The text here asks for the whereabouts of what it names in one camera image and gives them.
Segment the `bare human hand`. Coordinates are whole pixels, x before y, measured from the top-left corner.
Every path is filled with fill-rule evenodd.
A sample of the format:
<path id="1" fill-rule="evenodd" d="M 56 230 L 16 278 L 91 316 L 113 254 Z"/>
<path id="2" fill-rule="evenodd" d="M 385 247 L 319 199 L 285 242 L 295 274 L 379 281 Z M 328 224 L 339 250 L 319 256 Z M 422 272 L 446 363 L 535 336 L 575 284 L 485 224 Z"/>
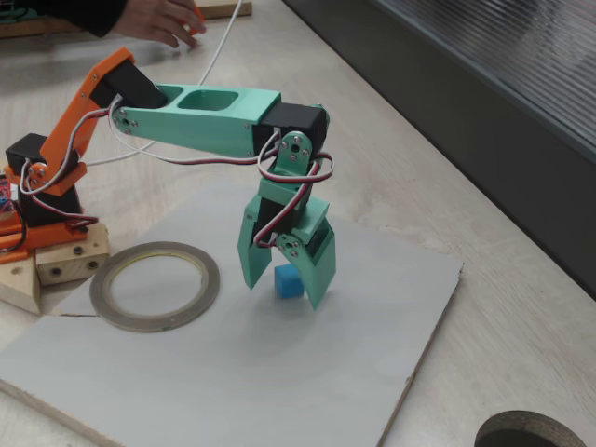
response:
<path id="1" fill-rule="evenodd" d="M 194 1 L 130 0 L 112 31 L 177 48 L 181 42 L 195 47 L 193 32 L 203 34 L 206 27 Z"/>

